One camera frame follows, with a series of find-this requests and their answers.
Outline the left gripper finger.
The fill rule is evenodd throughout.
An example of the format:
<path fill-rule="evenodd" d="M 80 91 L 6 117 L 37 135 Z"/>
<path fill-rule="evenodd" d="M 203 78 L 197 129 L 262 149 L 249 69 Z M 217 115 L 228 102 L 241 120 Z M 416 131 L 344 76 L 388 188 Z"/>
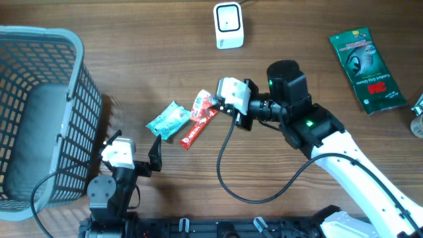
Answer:
<path fill-rule="evenodd" d="M 103 142 L 103 145 L 112 145 L 113 141 L 122 135 L 121 130 L 117 130 L 108 140 Z"/>
<path fill-rule="evenodd" d="M 152 171 L 161 171 L 162 168 L 161 141 L 161 135 L 158 135 L 148 153 Z"/>

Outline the light green wipes packet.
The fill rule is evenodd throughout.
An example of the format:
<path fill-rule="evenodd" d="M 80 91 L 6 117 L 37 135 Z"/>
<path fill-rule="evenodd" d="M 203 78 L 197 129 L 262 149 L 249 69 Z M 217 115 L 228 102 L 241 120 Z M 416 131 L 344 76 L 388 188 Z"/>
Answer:
<path fill-rule="evenodd" d="M 164 111 L 146 127 L 151 130 L 155 136 L 161 136 L 162 140 L 168 140 L 174 133 L 179 131 L 185 123 L 190 120 L 191 112 L 183 106 L 172 101 Z"/>

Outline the red white tissue pack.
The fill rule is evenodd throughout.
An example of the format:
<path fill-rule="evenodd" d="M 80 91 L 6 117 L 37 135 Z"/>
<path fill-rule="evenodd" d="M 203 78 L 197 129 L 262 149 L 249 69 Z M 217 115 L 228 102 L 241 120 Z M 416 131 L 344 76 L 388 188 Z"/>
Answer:
<path fill-rule="evenodd" d="M 210 108 L 215 104 L 216 102 L 213 96 L 208 91 L 202 89 L 194 100 L 190 119 L 195 122 L 202 121 L 209 114 Z"/>

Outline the red white packet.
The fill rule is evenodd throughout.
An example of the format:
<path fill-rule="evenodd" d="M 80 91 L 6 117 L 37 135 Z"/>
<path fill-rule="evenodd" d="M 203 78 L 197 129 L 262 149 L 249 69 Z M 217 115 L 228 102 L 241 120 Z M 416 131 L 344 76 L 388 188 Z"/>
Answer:
<path fill-rule="evenodd" d="M 190 131 L 180 140 L 181 146 L 185 150 L 189 150 L 191 145 L 195 142 L 197 137 L 202 133 L 202 130 L 211 122 L 211 120 L 217 115 L 218 111 L 211 109 L 208 115 L 196 122 Z"/>

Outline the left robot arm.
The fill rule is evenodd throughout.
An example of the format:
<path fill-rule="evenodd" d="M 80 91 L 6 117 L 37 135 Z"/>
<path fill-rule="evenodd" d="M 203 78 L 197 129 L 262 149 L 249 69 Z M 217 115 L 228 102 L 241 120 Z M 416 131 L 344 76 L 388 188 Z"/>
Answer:
<path fill-rule="evenodd" d="M 112 173 L 95 177 L 87 187 L 90 217 L 80 223 L 79 236 L 89 237 L 150 237 L 135 211 L 130 206 L 132 194 L 141 196 L 137 179 L 150 177 L 162 168 L 161 136 L 157 136 L 149 150 L 149 161 L 136 161 L 135 143 L 118 130 L 103 142 L 100 159 Z"/>

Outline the green lid jar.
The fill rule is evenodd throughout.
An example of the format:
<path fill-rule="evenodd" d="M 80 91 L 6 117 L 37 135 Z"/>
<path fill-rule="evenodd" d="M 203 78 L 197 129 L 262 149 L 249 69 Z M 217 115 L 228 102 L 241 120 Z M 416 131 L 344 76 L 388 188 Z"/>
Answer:
<path fill-rule="evenodd" d="M 417 116 L 410 123 L 411 132 L 418 138 L 423 138 L 423 114 Z"/>

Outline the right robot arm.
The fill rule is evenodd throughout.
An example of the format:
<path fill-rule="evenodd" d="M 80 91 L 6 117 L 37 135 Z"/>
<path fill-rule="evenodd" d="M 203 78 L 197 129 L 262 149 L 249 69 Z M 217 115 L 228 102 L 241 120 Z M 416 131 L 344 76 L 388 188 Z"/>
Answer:
<path fill-rule="evenodd" d="M 252 128 L 255 120 L 282 133 L 285 141 L 330 174 L 367 216 L 350 217 L 337 206 L 315 215 L 323 237 L 421 237 L 422 207 L 403 194 L 360 150 L 344 125 L 313 103 L 305 74 L 293 60 L 271 64 L 269 92 L 250 80 L 217 82 L 215 107 L 232 117 L 232 127 Z"/>

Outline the long green white package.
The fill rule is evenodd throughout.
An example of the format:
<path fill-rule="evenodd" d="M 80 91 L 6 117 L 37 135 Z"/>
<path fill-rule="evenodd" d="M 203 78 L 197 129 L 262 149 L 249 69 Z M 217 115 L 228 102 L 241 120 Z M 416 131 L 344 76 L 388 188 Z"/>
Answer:
<path fill-rule="evenodd" d="M 368 28 L 349 30 L 329 41 L 367 114 L 407 104 Z"/>

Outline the small green white box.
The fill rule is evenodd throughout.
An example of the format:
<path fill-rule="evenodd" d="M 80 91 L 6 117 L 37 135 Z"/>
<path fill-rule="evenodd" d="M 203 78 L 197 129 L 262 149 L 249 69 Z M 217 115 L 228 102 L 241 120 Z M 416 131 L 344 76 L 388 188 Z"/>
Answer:
<path fill-rule="evenodd" d="M 420 116 L 423 113 L 423 94 L 421 94 L 417 102 L 411 108 L 411 111 L 413 111 L 413 113 L 417 116 Z"/>

